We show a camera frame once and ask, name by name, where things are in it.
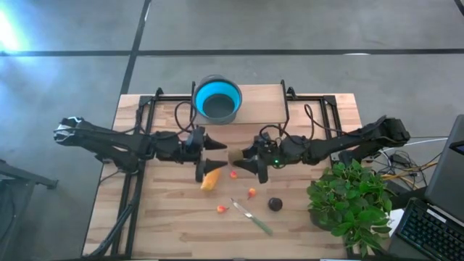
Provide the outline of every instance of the monitor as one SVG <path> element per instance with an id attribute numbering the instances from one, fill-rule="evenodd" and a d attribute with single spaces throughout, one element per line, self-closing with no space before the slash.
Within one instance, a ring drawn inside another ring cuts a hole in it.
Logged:
<path id="1" fill-rule="evenodd" d="M 464 115 L 456 118 L 425 198 L 464 222 Z"/>

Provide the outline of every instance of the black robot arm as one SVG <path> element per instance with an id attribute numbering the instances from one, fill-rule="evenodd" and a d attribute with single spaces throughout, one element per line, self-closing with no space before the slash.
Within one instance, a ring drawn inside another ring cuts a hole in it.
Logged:
<path id="1" fill-rule="evenodd" d="M 105 163 L 113 161 L 125 173 L 136 173 L 140 160 L 154 157 L 161 161 L 196 164 L 195 179 L 202 182 L 211 170 L 227 165 L 224 161 L 202 160 L 203 149 L 225 149 L 227 146 L 212 140 L 205 129 L 198 127 L 190 132 L 185 141 L 172 131 L 157 131 L 152 135 L 117 132 L 92 125 L 82 117 L 69 117 L 61 121 L 54 131 L 54 140 L 63 146 L 80 146 L 95 153 L 95 158 Z"/>
<path id="2" fill-rule="evenodd" d="M 381 117 L 374 123 L 328 140 L 309 140 L 304 136 L 287 136 L 280 144 L 267 133 L 254 137 L 254 143 L 241 152 L 243 159 L 233 164 L 258 175 L 260 183 L 268 181 L 268 166 L 282 168 L 299 162 L 316 165 L 335 152 L 340 161 L 349 164 L 372 156 L 384 147 L 400 147 L 409 141 L 410 134 L 401 120 Z"/>

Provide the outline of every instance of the green knife handle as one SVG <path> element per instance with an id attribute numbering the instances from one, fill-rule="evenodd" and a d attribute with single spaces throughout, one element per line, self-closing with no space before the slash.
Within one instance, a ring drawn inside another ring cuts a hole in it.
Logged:
<path id="1" fill-rule="evenodd" d="M 266 224 L 264 224 L 262 221 L 258 220 L 257 218 L 255 217 L 251 217 L 251 219 L 253 220 L 253 222 L 258 225 L 261 229 L 264 230 L 264 232 L 266 232 L 267 235 L 269 236 L 272 236 L 273 235 L 273 230 L 270 229 Z"/>

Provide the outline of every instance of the black round fruit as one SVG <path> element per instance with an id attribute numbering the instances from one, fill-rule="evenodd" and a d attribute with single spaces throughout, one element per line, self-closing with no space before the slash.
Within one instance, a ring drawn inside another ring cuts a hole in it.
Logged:
<path id="1" fill-rule="evenodd" d="M 283 206 L 282 199 L 270 198 L 268 206 L 272 211 L 279 211 L 282 209 Z"/>

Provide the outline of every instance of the blue bowl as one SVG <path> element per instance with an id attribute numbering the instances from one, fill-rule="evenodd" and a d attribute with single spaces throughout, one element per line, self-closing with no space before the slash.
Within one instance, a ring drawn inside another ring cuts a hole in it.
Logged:
<path id="1" fill-rule="evenodd" d="M 221 75 L 204 78 L 194 92 L 194 106 L 198 113 L 213 124 L 231 123 L 241 106 L 240 88 Z"/>

